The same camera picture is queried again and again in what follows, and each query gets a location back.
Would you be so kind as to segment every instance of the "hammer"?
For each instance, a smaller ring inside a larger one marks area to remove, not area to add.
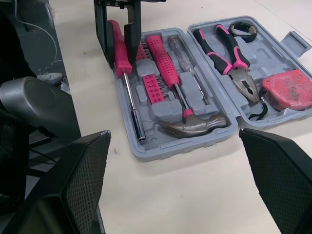
[[[194,115],[180,90],[178,73],[165,50],[160,36],[150,36],[146,39],[146,43],[150,48],[162,79],[180,101],[183,110],[184,124],[160,121],[160,127],[158,129],[173,137],[185,138],[202,136],[211,132],[213,129],[226,127],[227,122],[223,115],[213,115],[207,120],[202,120]]]

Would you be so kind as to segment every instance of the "hammer head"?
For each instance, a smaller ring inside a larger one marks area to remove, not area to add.
[[[184,119],[184,124],[159,122],[159,131],[177,138],[198,137],[211,132],[216,128],[227,126],[223,115],[213,115],[209,119],[200,119],[196,115],[189,115]]]

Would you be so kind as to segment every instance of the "table surface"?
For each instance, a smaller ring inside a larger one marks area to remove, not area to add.
[[[50,0],[82,135],[112,132],[102,197],[108,234],[277,234],[238,134],[209,148],[149,163],[126,136],[115,82],[95,32],[93,0]],[[255,17],[278,40],[297,31],[312,43],[311,0],[167,0],[142,3],[142,31],[235,16]],[[127,23],[125,10],[109,18]],[[312,71],[312,50],[299,61]],[[312,155],[312,118],[270,129]]]

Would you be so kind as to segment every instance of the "black cable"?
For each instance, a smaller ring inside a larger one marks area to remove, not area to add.
[[[252,114],[248,117],[249,120],[251,120],[254,117],[258,117],[256,121],[261,120],[267,113],[268,113],[268,106],[264,102],[263,95],[266,93],[266,91],[260,90],[259,96],[260,96],[260,102],[262,103],[262,112],[260,114]]]
[[[55,165],[55,163],[51,163],[51,162],[41,162],[41,161],[34,160],[34,159],[30,159],[29,161],[32,161],[32,162],[38,162],[38,163],[42,163],[42,164]]]
[[[43,157],[46,157],[46,158],[50,159],[51,161],[57,163],[57,161],[55,161],[53,158],[51,158],[51,157],[49,157],[49,156],[47,156],[47,155],[44,155],[43,153],[40,153],[40,152],[38,152],[38,151],[36,151],[36,150],[33,150],[33,149],[29,149],[29,151],[32,151],[32,152],[34,152],[34,153],[36,153],[36,154],[38,154],[38,155],[41,155],[41,156],[43,156]]]

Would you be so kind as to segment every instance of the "gray plastic case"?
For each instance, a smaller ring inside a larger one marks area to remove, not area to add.
[[[189,27],[188,34],[177,28],[143,33],[141,42],[145,42],[152,35],[161,36],[164,46],[179,73],[182,92],[193,112],[202,119],[208,119],[214,114],[223,114],[227,119],[228,126],[226,128],[215,129],[204,136],[184,139],[178,139],[161,133],[158,130],[159,125],[157,121],[181,122],[181,105],[169,90],[165,102],[151,105],[143,85],[142,77],[151,74],[160,77],[159,70],[155,62],[149,59],[139,60],[133,67],[133,72],[129,76],[129,80],[136,106],[141,114],[146,134],[145,141],[137,141],[125,87],[122,79],[115,76],[128,140],[131,150],[137,159],[140,161],[164,159],[175,154],[190,152],[199,147],[208,147],[228,139],[237,131],[238,126],[242,128],[265,129],[291,119],[304,119],[312,116],[312,108],[304,111],[290,109],[278,111],[266,101],[268,105],[266,116],[260,121],[248,120],[250,114],[261,113],[262,104],[249,106],[247,100],[238,92],[230,77],[220,75],[214,68],[213,62],[204,54],[192,34],[195,29],[200,28],[212,49],[229,59],[229,54],[224,45],[216,37],[214,28],[217,24],[222,24],[225,28],[228,28],[231,23],[237,21],[252,24],[258,30],[258,36],[255,41],[250,43],[246,43],[242,38],[235,37],[242,54],[251,63],[250,75],[254,78],[258,89],[264,78],[293,69],[301,70],[312,79],[312,75],[297,60],[311,46],[296,32],[288,33],[281,42],[278,42],[261,24],[251,17],[244,16],[194,24]],[[208,105],[205,105],[192,75],[182,71],[175,54],[171,50],[168,44],[168,38],[173,35],[179,38],[193,64],[203,92],[208,97]]]

